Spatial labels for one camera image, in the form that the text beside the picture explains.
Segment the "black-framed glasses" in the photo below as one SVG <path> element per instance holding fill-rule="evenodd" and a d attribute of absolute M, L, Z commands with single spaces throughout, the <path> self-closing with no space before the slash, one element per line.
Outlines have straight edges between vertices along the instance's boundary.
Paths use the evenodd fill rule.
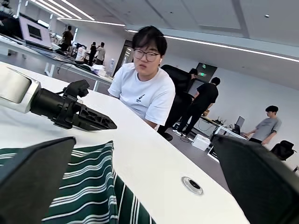
<path fill-rule="evenodd" d="M 134 49 L 134 57 L 135 58 L 141 59 L 141 58 L 143 58 L 144 55 L 145 55 L 145 58 L 147 61 L 153 62 L 153 61 L 155 61 L 155 59 L 157 58 L 157 56 L 159 54 L 156 54 L 153 52 L 144 52 L 143 50 Z"/>

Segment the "floor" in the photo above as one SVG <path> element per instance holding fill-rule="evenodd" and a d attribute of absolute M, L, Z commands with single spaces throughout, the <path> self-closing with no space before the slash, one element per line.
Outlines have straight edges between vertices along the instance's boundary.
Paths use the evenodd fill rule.
<path fill-rule="evenodd" d="M 24 69 L 28 69 L 40 74 L 45 74 L 44 69 L 46 63 L 41 62 L 37 58 L 27 57 L 24 59 L 21 54 L 11 55 L 11 56 L 4 56 L 0 55 L 0 61 L 6 62 Z M 66 82 L 74 82 L 81 79 L 86 79 L 90 84 L 89 89 L 93 89 L 95 81 L 80 76 L 76 73 L 61 69 L 59 72 L 57 68 L 53 74 L 54 78 L 66 81 Z M 106 84 L 100 83 L 98 92 L 103 94 L 108 94 L 107 89 L 109 86 Z M 170 142 L 174 147 L 176 147 L 180 152 L 182 152 L 186 157 L 188 157 L 194 164 L 196 164 L 200 169 L 202 169 L 205 173 L 207 173 L 211 178 L 213 178 L 217 183 L 219 183 L 224 189 L 228 192 L 228 185 L 224 178 L 221 166 L 218 162 L 213 160 L 207 155 L 207 152 L 201 151 L 200 149 L 193 147 L 190 142 L 183 142 L 179 136 L 171 131 L 171 129 L 167 130 L 173 136 L 173 140 Z"/>

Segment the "sneaker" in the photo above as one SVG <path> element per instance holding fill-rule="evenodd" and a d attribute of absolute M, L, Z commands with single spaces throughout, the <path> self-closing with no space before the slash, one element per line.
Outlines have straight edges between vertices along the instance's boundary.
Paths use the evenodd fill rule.
<path fill-rule="evenodd" d="M 177 130 L 172 130 L 176 135 L 178 135 L 178 136 L 181 136 L 182 135 L 182 133 L 181 132 L 178 132 Z"/>

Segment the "t-shirt logo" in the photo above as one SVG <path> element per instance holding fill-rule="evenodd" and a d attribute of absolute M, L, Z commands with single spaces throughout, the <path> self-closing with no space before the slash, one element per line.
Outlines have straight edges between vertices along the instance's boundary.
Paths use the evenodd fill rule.
<path fill-rule="evenodd" d="M 142 96 L 140 96 L 140 97 L 136 100 L 136 102 L 137 102 L 137 103 L 141 102 L 141 99 L 142 99 L 142 97 L 144 97 L 144 95 L 145 95 L 145 94 L 143 94 Z"/>

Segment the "green striped cloth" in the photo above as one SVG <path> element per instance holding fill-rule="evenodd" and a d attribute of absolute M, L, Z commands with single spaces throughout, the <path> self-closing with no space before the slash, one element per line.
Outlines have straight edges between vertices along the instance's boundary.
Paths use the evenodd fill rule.
<path fill-rule="evenodd" d="M 43 224 L 155 224 L 114 172 L 113 142 L 76 148 Z M 0 166 L 21 149 L 0 149 Z"/>

